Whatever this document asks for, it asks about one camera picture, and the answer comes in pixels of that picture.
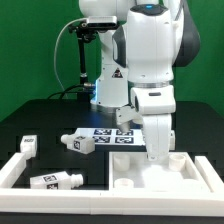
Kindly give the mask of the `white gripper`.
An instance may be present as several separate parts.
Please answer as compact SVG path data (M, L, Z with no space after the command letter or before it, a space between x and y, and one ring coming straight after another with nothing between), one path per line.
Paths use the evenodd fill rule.
M143 135L149 160L159 160L168 155L171 139L170 114L142 117Z

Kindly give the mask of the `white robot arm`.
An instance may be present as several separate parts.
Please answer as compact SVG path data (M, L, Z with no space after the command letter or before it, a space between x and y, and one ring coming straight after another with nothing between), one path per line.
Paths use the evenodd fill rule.
M101 75L91 106L114 112L118 127L140 124L148 158L165 157L174 140L173 68L191 63L200 36L187 0L79 0L101 41Z

